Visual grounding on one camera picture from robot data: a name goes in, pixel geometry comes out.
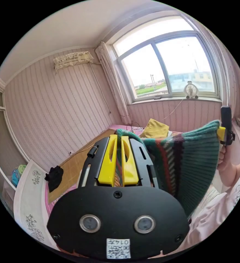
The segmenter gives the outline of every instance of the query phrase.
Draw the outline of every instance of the small fan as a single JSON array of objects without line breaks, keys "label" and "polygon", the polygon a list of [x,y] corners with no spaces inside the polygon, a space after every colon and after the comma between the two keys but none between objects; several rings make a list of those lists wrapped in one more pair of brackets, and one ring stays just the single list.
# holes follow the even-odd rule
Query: small fan
[{"label": "small fan", "polygon": [[192,81],[187,82],[187,85],[184,88],[184,93],[186,94],[187,99],[198,98],[198,88],[192,84]]}]

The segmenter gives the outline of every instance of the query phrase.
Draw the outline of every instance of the pink striped wallpaper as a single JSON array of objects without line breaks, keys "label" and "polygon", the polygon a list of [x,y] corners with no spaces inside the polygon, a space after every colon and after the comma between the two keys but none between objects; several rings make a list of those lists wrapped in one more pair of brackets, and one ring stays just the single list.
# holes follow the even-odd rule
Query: pink striped wallpaper
[{"label": "pink striped wallpaper", "polygon": [[84,50],[98,62],[91,48],[64,51],[27,67],[5,88],[5,106],[13,132],[29,158],[46,171],[111,124],[122,124],[101,65],[77,65],[55,75],[54,57]]},{"label": "pink striped wallpaper", "polygon": [[177,109],[165,120],[180,101],[153,101],[129,105],[129,114],[133,121],[145,127],[150,118],[168,125],[171,131],[188,132],[206,123],[220,119],[220,102],[183,100]]}]

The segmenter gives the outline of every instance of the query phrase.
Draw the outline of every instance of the qr code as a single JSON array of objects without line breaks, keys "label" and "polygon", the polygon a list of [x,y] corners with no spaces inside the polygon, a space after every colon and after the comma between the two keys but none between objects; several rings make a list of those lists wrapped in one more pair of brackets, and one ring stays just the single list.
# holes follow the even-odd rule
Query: qr code
[{"label": "qr code", "polygon": [[131,258],[130,239],[106,239],[107,258],[125,259]]}]

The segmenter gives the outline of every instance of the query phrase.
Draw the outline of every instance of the hand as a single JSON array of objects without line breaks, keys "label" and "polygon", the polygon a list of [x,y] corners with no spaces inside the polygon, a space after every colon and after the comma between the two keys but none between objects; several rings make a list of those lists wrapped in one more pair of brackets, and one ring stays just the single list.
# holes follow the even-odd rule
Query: hand
[{"label": "hand", "polygon": [[230,157],[231,157],[231,145],[227,145],[227,146],[223,145],[218,156],[217,169],[219,171],[225,170],[225,168],[230,163]]}]

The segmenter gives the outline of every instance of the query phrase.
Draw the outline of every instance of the bamboo mat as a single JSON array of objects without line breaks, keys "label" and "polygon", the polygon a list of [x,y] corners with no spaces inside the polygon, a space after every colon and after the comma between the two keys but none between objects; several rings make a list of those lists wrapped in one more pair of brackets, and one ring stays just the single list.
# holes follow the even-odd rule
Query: bamboo mat
[{"label": "bamboo mat", "polygon": [[60,167],[63,169],[62,181],[55,190],[48,194],[48,203],[56,200],[67,189],[77,183],[80,171],[87,158],[87,153],[91,149],[90,146],[105,137],[109,137],[114,132],[115,130],[107,129],[60,164]]}]

